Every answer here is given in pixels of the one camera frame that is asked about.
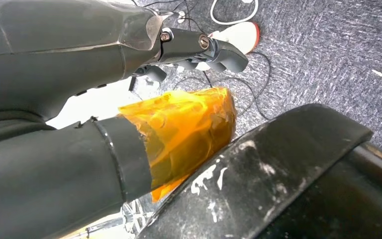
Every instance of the white cable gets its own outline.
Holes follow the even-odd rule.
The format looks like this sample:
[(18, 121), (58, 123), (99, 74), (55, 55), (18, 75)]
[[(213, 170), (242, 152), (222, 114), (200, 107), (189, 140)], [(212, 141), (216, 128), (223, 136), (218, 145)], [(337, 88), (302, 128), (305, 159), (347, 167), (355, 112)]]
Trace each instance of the white cable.
[(214, 18), (214, 15), (213, 15), (213, 10), (214, 10), (214, 6), (216, 5), (217, 3), (217, 0), (213, 0), (213, 4), (211, 5), (211, 9), (210, 9), (210, 16), (211, 16), (211, 19), (216, 22), (217, 24), (220, 24), (220, 25), (234, 25), (234, 24), (237, 24), (237, 23), (241, 23), (241, 22), (245, 22), (245, 21), (248, 21), (250, 19), (252, 19), (257, 11), (258, 11), (258, 1), (259, 0), (254, 0), (255, 1), (255, 5), (254, 5), (254, 11), (251, 13), (251, 15), (249, 15), (248, 17), (242, 19), (242, 20), (237, 20), (237, 21), (231, 21), (231, 22), (223, 22), (223, 21), (219, 21), (217, 20), (216, 18)]

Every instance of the black wire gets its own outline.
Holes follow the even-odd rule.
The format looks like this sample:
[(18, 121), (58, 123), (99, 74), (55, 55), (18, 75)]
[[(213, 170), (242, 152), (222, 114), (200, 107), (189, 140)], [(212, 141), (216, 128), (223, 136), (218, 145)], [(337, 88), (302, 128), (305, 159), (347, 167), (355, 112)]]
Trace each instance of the black wire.
[(188, 20), (188, 23), (190, 23), (190, 20), (193, 21), (193, 22), (197, 25), (198, 29), (199, 29), (202, 33), (205, 34), (204, 30), (200, 27), (200, 25), (199, 25), (194, 19), (189, 18), (189, 17), (184, 17), (184, 18), (182, 18), (182, 19)]
[(237, 117), (240, 117), (240, 116), (242, 116), (245, 112), (247, 112), (248, 109), (251, 107), (251, 105), (255, 102), (257, 111), (258, 111), (258, 113), (260, 114), (260, 116), (263, 117), (263, 118), (265, 118), (266, 120), (270, 120), (270, 118), (268, 118), (268, 117), (262, 112), (262, 110), (260, 109), (260, 106), (259, 106), (259, 104), (258, 104), (258, 102), (257, 102), (257, 99), (258, 99), (258, 97), (263, 93), (263, 91), (266, 89), (267, 85), (268, 85), (269, 82), (270, 82), (270, 77), (271, 77), (270, 72), (271, 72), (272, 66), (271, 66), (271, 64), (270, 64), (270, 60), (268, 59), (268, 57), (267, 57), (265, 54), (260, 53), (260, 52), (250, 52), (250, 53), (248, 53), (248, 54), (254, 54), (254, 55), (263, 56), (264, 59), (265, 59), (266, 62), (267, 62), (267, 66), (268, 66), (268, 74), (267, 74), (266, 83), (261, 87), (261, 89), (260, 89), (257, 93), (254, 92), (253, 88), (252, 88), (252, 87), (250, 86), (250, 84), (249, 84), (247, 81), (245, 81), (245, 80), (242, 80), (242, 79), (237, 78), (237, 77), (228, 77), (228, 78), (224, 78), (224, 79), (221, 79), (221, 80), (212, 82), (212, 81), (210, 80), (210, 78), (208, 77), (208, 75), (207, 75), (205, 72), (203, 72), (203, 73), (204, 73), (204, 76), (205, 76), (206, 79), (207, 79), (207, 82), (205, 82), (205, 81), (203, 81), (203, 80), (201, 80), (200, 78), (197, 78), (197, 77), (188, 77), (188, 78), (182, 79), (182, 80), (180, 80), (179, 82), (177, 82), (177, 83), (175, 84), (173, 90), (175, 90), (175, 89), (178, 87), (178, 85), (179, 85), (180, 83), (182, 83), (182, 82), (184, 82), (184, 81), (187, 81), (187, 80), (197, 80), (197, 81), (199, 81), (199, 82), (202, 83), (202, 84), (209, 85), (210, 87), (212, 87), (212, 83), (219, 83), (219, 82), (223, 82), (223, 81), (227, 81), (227, 80), (236, 80), (236, 81), (239, 81), (239, 82), (241, 82), (242, 84), (244, 84), (244, 85), (250, 90), (251, 95), (252, 95), (252, 100), (251, 100), (251, 102), (248, 104), (248, 106), (246, 106), (246, 107), (245, 107), (245, 108), (244, 108), (244, 109), (237, 115)]
[(206, 80), (207, 80), (208, 85), (210, 86), (210, 88), (213, 88), (213, 85), (211, 84), (211, 80), (210, 80), (210, 78), (207, 76), (207, 74), (206, 74), (205, 71), (203, 71), (203, 74), (204, 74), (204, 76), (205, 76), (205, 78), (206, 78)]
[[(188, 2), (187, 0), (185, 0), (185, 6), (187, 6), (187, 15), (188, 15), (188, 18), (190, 18), (190, 8), (188, 7)], [(190, 22), (190, 19), (188, 19), (188, 30), (191, 31), (191, 22)]]
[(269, 82), (270, 82), (270, 72), (272, 71), (272, 65), (270, 64), (270, 60), (268, 59), (268, 57), (267, 57), (265, 54), (261, 53), (261, 52), (252, 51), (252, 52), (250, 52), (250, 53), (248, 53), (248, 54), (253, 54), (253, 55), (263, 56), (264, 59), (265, 59), (266, 62), (267, 62), (268, 73), (267, 73), (266, 83), (265, 83), (264, 86), (258, 91), (257, 94), (254, 95), (254, 92), (253, 92), (252, 89), (251, 89), (251, 92), (252, 92), (254, 98), (251, 100), (251, 102), (248, 104), (248, 106), (242, 111), (242, 114), (243, 114), (244, 112), (246, 112), (246, 111), (251, 107), (251, 105), (255, 102), (255, 103), (256, 103), (256, 107), (257, 107), (257, 111), (260, 113), (260, 115), (261, 115), (263, 118), (265, 118), (265, 119), (267, 119), (267, 120), (270, 120), (269, 118), (267, 118), (267, 117), (261, 112), (260, 107), (259, 107), (259, 105), (258, 105), (258, 103), (257, 103), (257, 98), (263, 93), (263, 91), (266, 89), (267, 85), (268, 85)]
[(172, 10), (170, 10), (170, 11), (175, 11), (175, 10), (178, 9), (178, 7), (179, 7), (181, 4), (183, 4), (183, 3), (185, 3), (185, 0), (183, 0), (182, 2), (180, 2), (174, 9), (172, 9)]
[(182, 1), (182, 0), (155, 1), (155, 2), (149, 3), (147, 5), (144, 5), (143, 7), (151, 6), (151, 5), (158, 4), (158, 3), (171, 3), (171, 2), (176, 2), (176, 1)]

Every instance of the robotic hand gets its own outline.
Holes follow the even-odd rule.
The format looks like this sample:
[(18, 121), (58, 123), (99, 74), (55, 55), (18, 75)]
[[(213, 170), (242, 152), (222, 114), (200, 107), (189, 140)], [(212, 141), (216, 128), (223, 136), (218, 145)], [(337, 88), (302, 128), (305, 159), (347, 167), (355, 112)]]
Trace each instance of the robotic hand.
[(49, 120), (88, 89), (131, 75), (161, 81), (161, 64), (246, 68), (247, 58), (230, 43), (162, 30), (162, 21), (149, 8), (102, 0), (0, 0), (0, 111)]

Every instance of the prosthetic hand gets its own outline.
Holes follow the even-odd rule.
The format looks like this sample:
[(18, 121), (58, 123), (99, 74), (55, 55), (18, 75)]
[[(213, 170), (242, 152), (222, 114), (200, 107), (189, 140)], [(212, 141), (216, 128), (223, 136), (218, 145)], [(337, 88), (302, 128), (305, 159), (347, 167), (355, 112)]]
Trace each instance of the prosthetic hand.
[[(125, 201), (163, 183), (181, 180), (189, 172), (178, 164), (178, 155), (195, 149), (180, 147), (188, 135), (184, 128), (195, 144), (216, 137), (206, 153), (200, 150), (205, 157), (226, 144), (235, 124), (227, 91), (187, 96), (179, 104), (190, 106), (177, 111), (180, 122), (195, 119), (195, 128), (176, 124), (165, 131), (163, 119), (172, 118), (163, 109), (154, 113), (160, 117), (150, 117), (148, 127), (121, 116), (91, 118), (60, 130), (45, 124), (69, 97), (90, 88), (131, 75), (162, 80), (157, 65), (190, 69), (198, 62), (234, 72), (247, 65), (229, 43), (162, 30), (162, 18), (151, 9), (100, 0), (0, 0), (0, 238), (56, 238), (119, 212)], [(201, 118), (191, 117), (197, 113)], [(155, 138), (155, 152), (149, 154), (143, 134), (153, 131), (164, 136), (160, 142)], [(150, 158), (168, 147), (169, 135), (179, 135), (169, 144), (176, 159)], [(154, 175), (163, 178), (155, 183)]]
[(23, 110), (44, 120), (88, 89), (149, 75), (157, 65), (243, 71), (247, 58), (206, 35), (162, 28), (148, 8), (101, 0), (0, 0), (0, 111)]

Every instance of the cable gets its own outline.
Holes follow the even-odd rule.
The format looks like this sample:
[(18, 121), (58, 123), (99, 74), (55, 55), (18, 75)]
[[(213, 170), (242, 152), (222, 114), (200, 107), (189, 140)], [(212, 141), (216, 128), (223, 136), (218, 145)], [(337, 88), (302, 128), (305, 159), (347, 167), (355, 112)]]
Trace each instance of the cable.
[(186, 3), (185, 0), (183, 0), (182, 2), (180, 2), (174, 9), (170, 10), (170, 11), (175, 11), (176, 9), (178, 9), (178, 7), (183, 4), (183, 3)]
[(173, 90), (175, 90), (175, 89), (178, 87), (178, 85), (179, 85), (180, 83), (182, 83), (182, 82), (184, 82), (184, 81), (187, 81), (187, 80), (197, 80), (197, 81), (199, 81), (200, 83), (202, 83), (202, 84), (204, 84), (204, 85), (209, 85), (210, 87), (213, 87), (212, 83), (219, 83), (219, 82), (228, 81), (228, 80), (239, 81), (239, 82), (241, 82), (242, 84), (244, 84), (244, 85), (250, 90), (251, 95), (252, 95), (252, 100), (251, 100), (251, 102), (248, 104), (248, 106), (246, 106), (246, 107), (245, 107), (245, 108), (244, 108), (244, 109), (237, 115), (237, 117), (242, 116), (246, 111), (248, 111), (248, 109), (251, 107), (251, 105), (255, 102), (256, 109), (257, 109), (259, 115), (260, 115), (261, 117), (263, 117), (264, 119), (266, 119), (266, 120), (270, 120), (270, 118), (268, 118), (268, 117), (262, 112), (262, 110), (260, 109), (260, 106), (259, 106), (259, 104), (258, 104), (258, 102), (257, 102), (257, 99), (258, 99), (258, 97), (263, 93), (263, 91), (266, 89), (267, 85), (268, 85), (269, 82), (270, 82), (271, 68), (272, 68), (272, 66), (271, 66), (271, 64), (270, 64), (270, 60), (267, 58), (267, 56), (266, 56), (265, 54), (260, 53), (260, 52), (250, 52), (250, 53), (248, 53), (248, 54), (254, 54), (254, 55), (263, 56), (264, 59), (265, 59), (266, 62), (267, 62), (268, 73), (267, 73), (266, 83), (261, 87), (261, 89), (260, 89), (257, 93), (254, 92), (253, 88), (252, 88), (252, 87), (250, 86), (250, 84), (249, 84), (247, 81), (245, 81), (245, 80), (242, 80), (242, 79), (237, 78), (237, 77), (227, 77), (227, 78), (224, 78), (224, 79), (221, 79), (221, 80), (218, 80), (218, 81), (214, 81), (214, 82), (213, 82), (213, 81), (210, 80), (210, 78), (207, 76), (207, 74), (206, 74), (204, 71), (203, 71), (203, 74), (204, 74), (204, 76), (206, 77), (207, 82), (205, 82), (205, 81), (203, 81), (203, 80), (201, 80), (200, 78), (197, 78), (197, 77), (188, 77), (188, 78), (185, 78), (185, 79), (182, 79), (182, 80), (178, 81), (178, 82), (174, 85)]
[[(190, 8), (188, 7), (188, 2), (185, 0), (185, 6), (187, 7), (187, 15), (188, 15), (188, 18), (190, 18)], [(188, 30), (191, 31), (191, 23), (190, 23), (190, 20), (188, 19)]]
[(211, 8), (210, 8), (210, 17), (211, 19), (216, 22), (217, 24), (220, 24), (220, 25), (234, 25), (234, 24), (237, 24), (237, 23), (241, 23), (241, 22), (245, 22), (245, 21), (248, 21), (250, 19), (252, 19), (257, 11), (258, 11), (258, 1), (259, 0), (254, 0), (255, 1), (255, 5), (254, 5), (254, 10), (253, 12), (251, 13), (251, 15), (249, 15), (248, 17), (242, 19), (242, 20), (237, 20), (237, 21), (231, 21), (231, 22), (223, 22), (223, 21), (219, 21), (217, 20), (214, 15), (213, 15), (213, 10), (214, 10), (214, 6), (216, 5), (217, 3), (217, 0), (213, 0), (213, 4), (211, 5)]
[(210, 80), (210, 78), (207, 76), (207, 74), (206, 74), (205, 71), (203, 71), (203, 74), (204, 74), (204, 76), (205, 76), (205, 78), (206, 78), (206, 80), (207, 80), (208, 85), (210, 86), (210, 88), (213, 88), (213, 85), (211, 84), (211, 80)]
[(182, 19), (188, 20), (189, 22), (190, 22), (190, 20), (193, 21), (193, 22), (196, 24), (197, 28), (198, 28), (202, 33), (206, 34), (205, 31), (200, 27), (200, 25), (199, 25), (194, 19), (189, 18), (189, 17), (183, 17)]
[(155, 1), (155, 2), (149, 3), (147, 5), (144, 5), (143, 7), (148, 7), (148, 6), (151, 6), (151, 5), (154, 5), (154, 4), (158, 4), (158, 3), (171, 3), (171, 2), (176, 2), (176, 1), (182, 1), (182, 0)]

